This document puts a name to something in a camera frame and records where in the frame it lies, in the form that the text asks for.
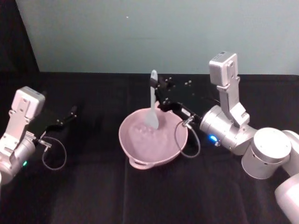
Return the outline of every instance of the blue led light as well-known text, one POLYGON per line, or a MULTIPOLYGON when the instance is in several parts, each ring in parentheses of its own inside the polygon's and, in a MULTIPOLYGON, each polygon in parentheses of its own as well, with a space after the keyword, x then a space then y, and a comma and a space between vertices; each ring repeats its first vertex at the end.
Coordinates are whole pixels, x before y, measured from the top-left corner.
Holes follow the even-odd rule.
POLYGON ((209 140, 211 140, 212 142, 217 142, 217 138, 214 135, 209 135, 209 140))

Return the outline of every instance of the black tablecloth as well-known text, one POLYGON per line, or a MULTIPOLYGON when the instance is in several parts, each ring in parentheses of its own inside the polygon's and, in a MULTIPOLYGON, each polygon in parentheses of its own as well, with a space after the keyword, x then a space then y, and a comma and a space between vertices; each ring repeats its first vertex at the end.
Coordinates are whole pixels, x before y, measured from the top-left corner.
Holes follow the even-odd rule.
MULTIPOLYGON (((164 75, 176 87, 169 94, 195 112, 200 96, 217 97, 208 75, 164 75), (185 82, 192 81, 191 86, 185 82)), ((66 146, 64 169, 33 159, 2 187, 0 223, 42 224, 287 224, 274 190, 288 178, 278 169, 255 180, 240 157, 222 147, 205 147, 195 159, 179 156, 147 171, 132 168, 118 140, 131 112, 149 107, 149 75, 39 73, 1 74, 0 131, 5 131, 15 91, 47 91, 45 109, 63 116, 80 105, 78 119, 54 135, 66 146)), ((299 133, 299 79, 296 76, 241 76, 240 99, 251 126, 299 133)))

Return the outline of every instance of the table surface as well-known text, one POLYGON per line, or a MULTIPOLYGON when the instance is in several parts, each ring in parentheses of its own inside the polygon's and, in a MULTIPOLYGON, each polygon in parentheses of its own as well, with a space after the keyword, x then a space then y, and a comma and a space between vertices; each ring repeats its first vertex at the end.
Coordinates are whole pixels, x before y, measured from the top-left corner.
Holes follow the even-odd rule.
MULTIPOLYGON (((5 131, 15 91, 25 85, 47 91, 45 109, 64 115, 80 105, 78 119, 54 135, 66 146, 64 169, 40 161, 41 148, 2 187, 0 223, 30 224, 288 224, 274 191, 288 178, 278 169, 255 180, 241 158, 206 145, 200 156, 179 156, 164 166, 132 168, 119 144, 118 129, 133 111, 149 107, 149 75, 89 73, 2 73, 0 131, 5 131)), ((218 97, 208 75, 172 77, 173 100, 200 112, 201 96, 218 97), (192 81, 191 86, 184 83, 192 81)), ((299 77, 242 75, 240 100, 254 128, 299 133, 299 77)), ((59 161, 62 157, 53 154, 59 161)))

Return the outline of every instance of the light blue wall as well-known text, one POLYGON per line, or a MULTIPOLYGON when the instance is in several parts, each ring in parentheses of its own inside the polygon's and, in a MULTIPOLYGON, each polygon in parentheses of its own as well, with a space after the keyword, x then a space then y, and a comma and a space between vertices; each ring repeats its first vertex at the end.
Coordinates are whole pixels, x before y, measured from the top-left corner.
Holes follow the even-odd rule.
POLYGON ((41 71, 299 74, 298 0, 17 0, 41 71))

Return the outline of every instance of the spatula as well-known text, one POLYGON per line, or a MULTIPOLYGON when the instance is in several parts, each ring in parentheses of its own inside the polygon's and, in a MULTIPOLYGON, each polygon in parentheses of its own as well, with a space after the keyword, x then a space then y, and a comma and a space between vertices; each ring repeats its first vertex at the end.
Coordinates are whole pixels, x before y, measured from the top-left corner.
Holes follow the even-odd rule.
MULTIPOLYGON (((150 78, 158 81, 158 74, 156 70, 153 70, 151 72, 150 78)), ((154 129, 158 129, 159 120, 155 110, 155 102, 156 102, 155 88, 150 87, 150 111, 146 114, 144 123, 154 129)))

